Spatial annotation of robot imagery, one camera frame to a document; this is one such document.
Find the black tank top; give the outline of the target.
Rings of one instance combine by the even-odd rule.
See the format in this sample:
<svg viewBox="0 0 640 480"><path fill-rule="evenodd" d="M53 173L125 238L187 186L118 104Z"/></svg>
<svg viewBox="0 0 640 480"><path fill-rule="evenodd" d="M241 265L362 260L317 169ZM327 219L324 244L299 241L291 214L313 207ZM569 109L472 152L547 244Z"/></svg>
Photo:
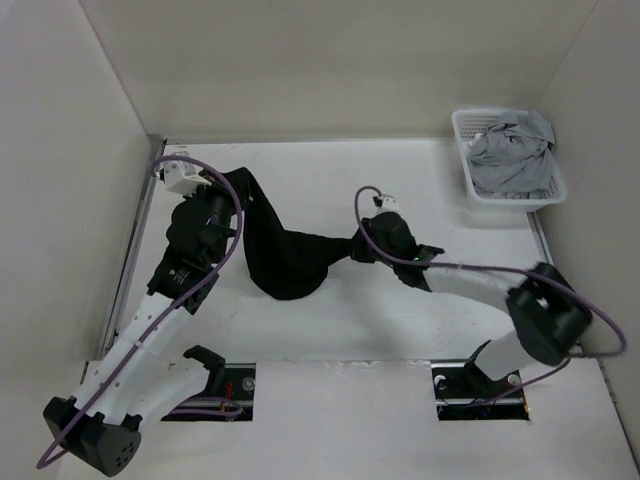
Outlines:
<svg viewBox="0 0 640 480"><path fill-rule="evenodd" d="M245 167L224 177L243 207L243 246L249 276L264 293L291 301L311 295L329 267L349 257L359 235L326 237L287 230L254 175Z"/></svg>

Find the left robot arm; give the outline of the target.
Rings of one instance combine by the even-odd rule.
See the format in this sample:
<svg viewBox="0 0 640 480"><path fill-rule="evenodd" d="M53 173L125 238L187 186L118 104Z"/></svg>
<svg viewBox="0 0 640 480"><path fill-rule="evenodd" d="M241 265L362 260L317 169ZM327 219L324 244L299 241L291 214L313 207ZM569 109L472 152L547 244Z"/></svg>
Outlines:
<svg viewBox="0 0 640 480"><path fill-rule="evenodd" d="M204 347L188 349L167 370L160 365L239 244L242 214L241 197L230 186L200 185L178 204L168 247L132 320L74 393L45 406L54 441L38 468L71 454L114 477L133 459L150 425L196 394L210 399L221 393L225 361Z"/></svg>

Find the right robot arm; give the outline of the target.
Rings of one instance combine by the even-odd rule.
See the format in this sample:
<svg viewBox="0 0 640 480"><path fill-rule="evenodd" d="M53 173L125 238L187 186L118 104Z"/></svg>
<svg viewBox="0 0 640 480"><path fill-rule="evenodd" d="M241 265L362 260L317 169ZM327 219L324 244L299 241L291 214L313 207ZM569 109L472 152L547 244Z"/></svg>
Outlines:
<svg viewBox="0 0 640 480"><path fill-rule="evenodd" d="M504 394L508 376L533 363L558 370L592 323L591 309L548 263L523 271L523 280L517 281L518 272L511 267L494 270L442 262L443 249L417 243L406 221L392 211L362 219L359 234L363 244L355 260L379 261L409 287L472 300L510 318L511 331L482 343L448 382L472 397Z"/></svg>

